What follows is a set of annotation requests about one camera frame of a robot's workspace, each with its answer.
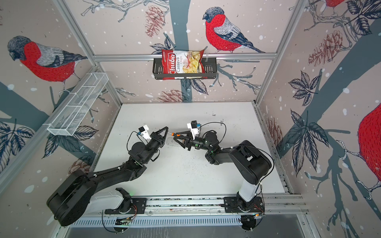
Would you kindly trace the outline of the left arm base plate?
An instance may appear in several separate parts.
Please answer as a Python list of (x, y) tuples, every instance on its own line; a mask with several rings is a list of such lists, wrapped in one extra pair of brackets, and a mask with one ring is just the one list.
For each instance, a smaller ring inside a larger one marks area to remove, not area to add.
[(125, 198), (119, 207), (106, 209), (104, 213), (106, 215), (144, 214), (146, 203), (146, 198)]

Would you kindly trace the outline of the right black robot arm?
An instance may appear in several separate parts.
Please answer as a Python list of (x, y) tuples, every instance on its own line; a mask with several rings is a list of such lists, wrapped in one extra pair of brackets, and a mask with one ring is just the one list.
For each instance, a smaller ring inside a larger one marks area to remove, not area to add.
[(212, 165), (233, 163), (244, 181), (237, 193), (237, 203), (241, 210), (248, 210), (253, 204), (262, 180), (273, 170), (273, 160), (261, 150), (244, 140), (230, 147), (220, 147), (216, 131), (208, 131), (203, 136), (193, 135), (191, 131), (173, 133), (173, 140), (182, 148), (205, 150), (205, 158)]

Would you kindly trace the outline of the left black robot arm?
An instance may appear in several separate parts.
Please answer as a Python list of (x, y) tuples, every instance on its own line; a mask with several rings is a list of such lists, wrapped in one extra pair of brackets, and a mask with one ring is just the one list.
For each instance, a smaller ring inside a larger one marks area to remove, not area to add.
[(73, 172), (48, 198), (47, 206), (54, 219), (61, 226), (68, 226), (77, 221), (90, 203), (91, 197), (108, 187), (121, 182), (139, 178), (146, 170), (146, 164), (153, 161), (153, 156), (165, 144), (168, 127), (152, 132), (151, 141), (135, 143), (129, 151), (129, 159), (125, 163), (107, 170), (84, 173)]

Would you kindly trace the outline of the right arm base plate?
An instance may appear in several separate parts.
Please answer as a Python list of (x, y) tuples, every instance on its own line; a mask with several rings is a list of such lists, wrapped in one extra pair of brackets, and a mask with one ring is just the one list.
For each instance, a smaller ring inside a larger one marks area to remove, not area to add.
[(246, 202), (238, 194), (235, 197), (224, 197), (223, 205), (226, 213), (264, 213), (265, 204), (260, 196)]

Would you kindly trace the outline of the white remote control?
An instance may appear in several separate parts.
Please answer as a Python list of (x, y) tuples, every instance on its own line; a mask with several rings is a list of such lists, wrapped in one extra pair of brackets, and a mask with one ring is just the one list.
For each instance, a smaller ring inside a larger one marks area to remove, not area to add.
[(173, 137), (167, 137), (165, 141), (166, 146), (181, 147), (181, 145), (174, 140)]

